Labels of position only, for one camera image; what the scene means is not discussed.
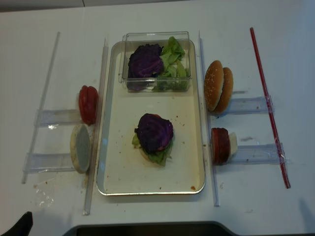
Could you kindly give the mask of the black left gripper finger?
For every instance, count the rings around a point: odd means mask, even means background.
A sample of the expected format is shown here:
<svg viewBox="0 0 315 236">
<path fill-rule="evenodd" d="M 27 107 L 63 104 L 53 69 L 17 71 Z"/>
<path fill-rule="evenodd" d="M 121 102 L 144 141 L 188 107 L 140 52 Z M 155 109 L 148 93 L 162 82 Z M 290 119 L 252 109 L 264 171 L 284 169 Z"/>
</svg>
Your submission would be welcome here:
<svg viewBox="0 0 315 236">
<path fill-rule="evenodd" d="M 33 226 L 32 212 L 26 212 L 7 232 L 1 236 L 28 236 Z"/>
</svg>

